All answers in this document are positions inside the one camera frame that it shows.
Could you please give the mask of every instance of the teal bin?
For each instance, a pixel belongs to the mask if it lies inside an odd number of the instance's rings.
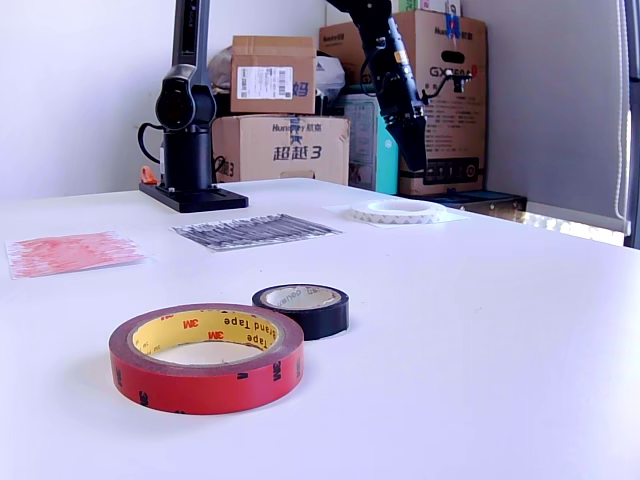
[[[351,123],[349,185],[374,192],[398,193],[398,144],[385,128],[375,97],[342,95],[336,112]]]

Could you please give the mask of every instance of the robotic arm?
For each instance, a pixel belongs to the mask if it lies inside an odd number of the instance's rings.
[[[216,106],[211,93],[206,64],[210,0],[177,0],[173,66],[162,82],[156,104],[161,127],[144,124],[138,132],[143,153],[158,162],[144,148],[147,127],[164,131],[165,157],[162,183],[141,184],[145,193],[181,211],[241,208],[247,199],[225,192],[215,185],[212,168],[211,124]],[[327,0],[348,13],[362,39],[366,60],[373,76],[380,111],[387,130],[414,171],[427,167],[424,104],[429,98],[418,93],[409,58],[395,20],[391,0]],[[453,80],[461,91],[470,77],[448,72],[443,80]]]
[[[413,170],[427,168],[425,143],[427,119],[424,104],[437,96],[444,83],[453,80],[456,91],[471,78],[448,71],[438,93],[422,97],[416,88],[409,58],[396,22],[391,16],[390,0],[327,0],[341,12],[348,13],[358,27],[366,60],[373,77],[380,113],[387,130],[395,139],[407,166]]]

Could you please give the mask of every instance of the white tape roll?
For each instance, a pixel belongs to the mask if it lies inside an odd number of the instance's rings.
[[[356,220],[387,225],[416,225],[439,221],[447,211],[442,205],[418,200],[389,199],[353,205]]]

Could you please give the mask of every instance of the cardboard box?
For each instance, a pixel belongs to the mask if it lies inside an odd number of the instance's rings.
[[[385,128],[378,100],[363,94],[342,95],[334,109],[351,122],[349,186],[398,193],[398,144]]]
[[[315,113],[311,37],[233,37],[231,111]]]
[[[398,11],[429,10],[431,12],[462,15],[460,0],[399,0]]]
[[[219,182],[315,178],[347,185],[349,121],[332,117],[245,115],[213,122]]]
[[[478,20],[460,18],[460,38],[447,36],[446,16],[415,10],[394,15],[413,67],[418,90],[434,93],[446,69],[474,76],[464,93],[449,82],[426,108],[428,115],[426,172],[411,172],[400,160],[399,193],[421,196],[484,187],[487,28]],[[320,49],[343,62],[352,83],[360,80],[364,53],[354,40],[358,30],[343,23],[320,30]]]

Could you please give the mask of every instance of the double sided tape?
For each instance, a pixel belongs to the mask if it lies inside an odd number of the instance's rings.
[[[280,285],[253,296],[253,304],[294,319],[305,340],[318,340],[349,328],[349,296],[322,285]]]
[[[178,365],[151,357],[187,343],[231,342],[261,350],[220,365]],[[111,335],[117,389],[145,407],[173,413],[218,414],[260,407],[300,382],[303,332],[290,318],[255,307],[185,305],[146,313]]]
[[[356,220],[387,225],[428,224],[440,221],[447,209],[417,200],[390,199],[360,203],[350,208]]]

